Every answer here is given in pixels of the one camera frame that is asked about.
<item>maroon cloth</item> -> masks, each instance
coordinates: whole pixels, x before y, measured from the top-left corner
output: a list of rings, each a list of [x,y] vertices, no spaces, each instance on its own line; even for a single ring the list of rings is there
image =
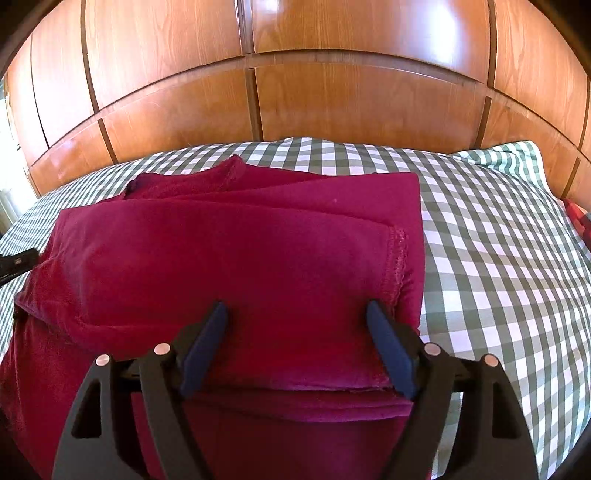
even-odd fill
[[[207,172],[141,174],[64,210],[15,302],[0,404],[44,478],[92,359],[141,356],[223,300],[228,332],[185,411],[231,478],[377,478],[409,402],[366,331],[379,299],[418,328],[424,247],[414,174],[323,177],[232,157]],[[142,449],[161,477],[135,402]]]

